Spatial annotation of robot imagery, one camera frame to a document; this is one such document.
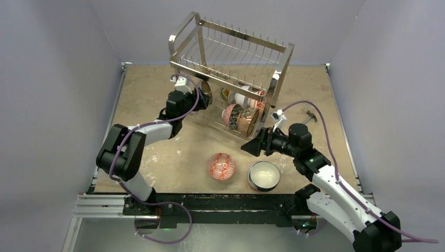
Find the brown glazed bowl stack top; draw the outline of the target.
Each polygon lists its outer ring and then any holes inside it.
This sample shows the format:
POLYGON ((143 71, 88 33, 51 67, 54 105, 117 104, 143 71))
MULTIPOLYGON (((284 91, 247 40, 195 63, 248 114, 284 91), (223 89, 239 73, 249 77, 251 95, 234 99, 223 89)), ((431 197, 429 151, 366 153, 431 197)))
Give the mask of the brown glazed bowl stack top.
POLYGON ((246 108, 242 110, 238 116, 237 129, 239 132, 248 137, 258 120, 259 109, 257 108, 246 108))

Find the orange patterned bowl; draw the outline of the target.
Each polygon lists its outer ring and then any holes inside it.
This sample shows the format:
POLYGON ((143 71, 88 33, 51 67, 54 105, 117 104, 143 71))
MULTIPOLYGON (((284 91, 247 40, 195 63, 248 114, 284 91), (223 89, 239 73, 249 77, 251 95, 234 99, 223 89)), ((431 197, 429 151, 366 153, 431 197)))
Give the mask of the orange patterned bowl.
MULTIPOLYGON (((264 90, 259 90, 259 91, 257 91, 257 94, 260 96, 264 96, 266 94, 266 92, 264 90)), ((251 104, 252 108, 258 109, 260 111, 260 113, 264 109, 264 101, 252 99, 250 104, 251 104)))

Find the black leaf patterned bowl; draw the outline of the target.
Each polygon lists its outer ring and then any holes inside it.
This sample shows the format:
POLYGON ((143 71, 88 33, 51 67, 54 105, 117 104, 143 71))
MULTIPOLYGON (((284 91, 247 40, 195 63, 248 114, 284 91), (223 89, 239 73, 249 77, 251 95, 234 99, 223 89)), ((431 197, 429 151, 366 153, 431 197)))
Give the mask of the black leaf patterned bowl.
POLYGON ((227 106, 221 113, 221 118, 223 119, 225 126, 229 127, 231 130, 236 129, 238 116, 241 111, 242 107, 239 104, 231 104, 227 106))

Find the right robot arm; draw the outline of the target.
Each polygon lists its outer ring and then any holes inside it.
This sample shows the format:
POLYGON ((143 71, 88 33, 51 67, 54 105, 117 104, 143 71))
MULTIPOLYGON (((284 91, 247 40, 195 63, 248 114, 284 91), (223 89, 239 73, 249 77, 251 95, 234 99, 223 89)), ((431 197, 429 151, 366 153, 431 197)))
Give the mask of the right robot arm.
POLYGON ((398 216, 384 213, 344 183, 329 159, 314 148, 306 125, 290 125, 288 135, 261 128, 241 150, 254 156, 278 152, 292 157, 296 170, 311 181, 308 189, 296 192, 296 210, 323 217, 350 240, 355 251, 396 251, 402 246, 401 234, 389 227, 400 228, 398 216))

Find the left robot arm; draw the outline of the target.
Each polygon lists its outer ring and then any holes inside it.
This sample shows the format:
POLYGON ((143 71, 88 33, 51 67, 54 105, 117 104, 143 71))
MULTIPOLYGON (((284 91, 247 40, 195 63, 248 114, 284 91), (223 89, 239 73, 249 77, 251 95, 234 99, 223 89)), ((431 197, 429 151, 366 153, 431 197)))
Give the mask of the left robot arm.
POLYGON ((170 92, 166 106, 155 121, 134 127, 113 125, 96 157, 96 166, 137 198, 136 208, 142 214, 153 213, 156 200, 150 196, 154 189, 139 171, 144 148, 175 137, 182 128, 182 120, 189 113, 205 110, 211 102, 211 95, 201 89, 187 93, 170 92))

